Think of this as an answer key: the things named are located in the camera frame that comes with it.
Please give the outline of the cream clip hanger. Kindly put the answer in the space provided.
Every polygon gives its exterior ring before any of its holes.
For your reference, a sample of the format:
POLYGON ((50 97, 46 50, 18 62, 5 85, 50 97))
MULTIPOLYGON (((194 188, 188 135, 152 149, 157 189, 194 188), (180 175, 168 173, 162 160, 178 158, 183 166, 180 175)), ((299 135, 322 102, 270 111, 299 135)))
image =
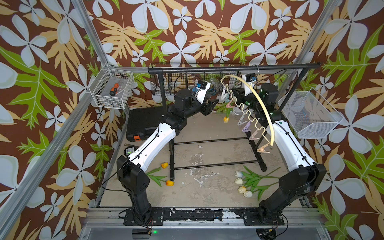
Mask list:
POLYGON ((243 80, 242 78, 240 78, 238 76, 235 76, 235 75, 224 75, 221 78, 220 82, 223 85, 224 90, 226 90, 229 93, 229 96, 230 96, 229 99, 231 101, 234 101, 236 107, 239 108, 242 111, 243 116, 244 117, 247 116, 247 118, 248 118, 250 123, 255 123, 254 126, 256 128, 256 131, 253 134, 251 134, 251 136, 255 136, 258 132, 263 131, 262 132, 262 137, 267 141, 267 144, 262 145, 261 147, 258 147, 257 148, 257 152, 259 152, 259 153, 270 153, 269 151, 266 151, 266 148, 268 146, 272 147, 274 145, 276 134, 275 134, 275 130, 274 130, 274 127, 273 127, 272 119, 270 117, 270 113, 268 112, 268 110, 267 110, 265 104, 263 103, 261 97, 258 95, 256 90, 250 84, 248 84, 245 80, 243 80), (238 81, 243 83, 244 86, 246 88, 248 88, 252 92, 252 94, 257 99, 257 101, 259 102, 260 106, 262 107, 263 112, 266 115, 268 126, 270 127, 270 136, 271 136, 270 140, 268 140, 268 138, 265 136, 265 133, 267 132, 267 128, 263 127, 263 126, 261 126, 260 128, 258 127, 259 120, 257 120, 256 118, 252 117, 252 112, 251 112, 250 108, 247 108, 247 110, 246 110, 246 105, 245 104, 243 104, 243 103, 238 104, 237 103, 238 99, 234 96, 234 93, 229 88, 229 85, 228 84, 224 84, 224 79, 225 78, 235 78, 235 79, 237 79, 238 81))

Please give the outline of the black metal clothes rack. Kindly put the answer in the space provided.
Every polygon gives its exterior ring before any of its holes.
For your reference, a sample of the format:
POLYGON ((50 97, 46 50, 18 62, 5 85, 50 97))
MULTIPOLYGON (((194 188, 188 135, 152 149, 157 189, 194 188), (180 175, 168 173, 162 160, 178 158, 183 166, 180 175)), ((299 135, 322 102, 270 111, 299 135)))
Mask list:
MULTIPOLYGON (((288 95, 289 97, 293 94, 294 90, 298 87, 298 84, 303 80, 304 75, 308 73, 309 70, 319 68, 322 65, 322 63, 317 62, 317 63, 310 63, 310 64, 293 64, 293 65, 273 65, 273 66, 261 66, 259 67, 258 65, 252 65, 252 66, 234 66, 236 69, 240 70, 241 73, 242 71, 245 72, 250 72, 253 73, 254 71, 259 71, 260 68, 263 71, 277 71, 274 72, 272 75, 276 74, 286 74, 287 70, 294 70, 294 72, 297 70, 302 70, 302 73, 299 74, 299 76, 296 78, 294 87, 292 90, 289 90, 288 95)), ((167 106, 166 104, 166 98, 167 95, 164 93, 161 93, 162 97, 162 107, 167 113, 172 106, 167 106)), ((198 125, 196 123, 203 124, 203 130, 208 130, 208 133, 213 133, 212 131, 215 130, 218 132, 219 127, 224 129, 224 124, 219 124, 219 122, 214 122, 214 120, 218 120, 218 117, 208 117, 207 119, 203 116, 202 114, 199 115, 194 115, 197 117, 192 117, 192 120, 195 121, 193 122, 193 127, 197 127, 198 125)), ((255 140, 248 140, 251 148, 255 154, 256 160, 252 161, 243 161, 243 162, 232 162, 232 163, 219 163, 219 164, 213 164, 213 165, 200 165, 197 167, 193 166, 187 166, 187 167, 175 167, 175 145, 187 145, 187 144, 203 144, 203 143, 213 143, 213 142, 227 142, 227 141, 236 141, 236 140, 244 140, 246 137, 237 137, 237 138, 226 138, 226 139, 212 139, 212 140, 201 140, 201 141, 190 141, 190 142, 177 142, 175 143, 174 140, 170 140, 168 142, 169 148, 170 148, 170 179, 171 181, 175 180, 175 171, 177 170, 186 170, 186 169, 196 169, 196 168, 209 168, 209 167, 220 167, 220 166, 230 166, 230 165, 239 165, 239 164, 248 164, 248 163, 258 163, 260 166, 260 169, 262 172, 267 171, 267 166, 261 156, 261 153, 257 152, 257 148, 261 147, 262 140, 259 140, 257 143, 255 143, 255 140)))

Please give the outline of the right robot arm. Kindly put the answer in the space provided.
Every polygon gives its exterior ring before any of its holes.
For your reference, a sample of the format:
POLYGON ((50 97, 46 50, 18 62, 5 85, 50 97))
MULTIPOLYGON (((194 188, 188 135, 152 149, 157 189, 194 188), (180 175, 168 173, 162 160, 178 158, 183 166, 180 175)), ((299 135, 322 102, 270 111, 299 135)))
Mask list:
POLYGON ((262 84, 256 96, 247 86, 232 88, 232 92, 238 105, 254 111, 267 134, 275 134, 274 143, 289 171, 279 179, 277 190, 259 204, 256 216, 259 222, 266 224, 278 219, 283 209, 293 201, 315 192, 324 179, 326 167, 316 164, 305 152, 292 133, 288 120, 275 109, 277 86, 262 84))

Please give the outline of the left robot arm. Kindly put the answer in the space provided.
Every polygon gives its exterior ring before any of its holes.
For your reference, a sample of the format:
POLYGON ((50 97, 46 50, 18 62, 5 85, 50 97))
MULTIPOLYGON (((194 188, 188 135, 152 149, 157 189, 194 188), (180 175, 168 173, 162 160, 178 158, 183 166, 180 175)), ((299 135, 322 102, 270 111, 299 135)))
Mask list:
POLYGON ((195 93, 188 89, 179 90, 175 94, 175 103, 160 118, 153 134, 128 157, 118 158, 118 180, 130 196, 136 224, 150 222, 152 206, 146 192, 150 178, 146 171, 153 159, 168 142, 180 134, 189 117, 198 113, 209 115, 218 102, 218 99, 211 99, 207 90, 198 90, 195 93))

